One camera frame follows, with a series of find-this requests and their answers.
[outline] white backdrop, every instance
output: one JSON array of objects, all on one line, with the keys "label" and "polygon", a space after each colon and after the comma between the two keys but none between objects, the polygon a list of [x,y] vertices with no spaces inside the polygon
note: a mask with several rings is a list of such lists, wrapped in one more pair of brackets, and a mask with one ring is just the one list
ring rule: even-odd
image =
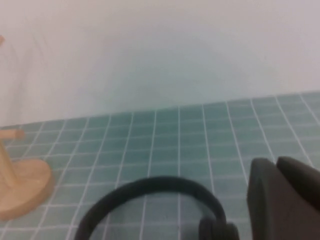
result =
[{"label": "white backdrop", "polygon": [[320,89],[317,0],[1,0],[0,125]]}]

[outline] headphones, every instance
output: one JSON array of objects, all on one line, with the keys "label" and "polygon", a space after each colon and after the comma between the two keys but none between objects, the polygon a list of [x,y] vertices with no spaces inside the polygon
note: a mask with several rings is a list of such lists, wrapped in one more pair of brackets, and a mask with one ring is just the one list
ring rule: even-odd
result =
[{"label": "headphones", "polygon": [[113,190],[93,205],[82,218],[74,240],[89,240],[98,223],[125,202],[146,194],[163,192],[191,196],[214,213],[216,219],[203,217],[200,220],[199,240],[239,240],[237,227],[227,222],[222,205],[211,192],[197,182],[173,176],[143,178]]}]

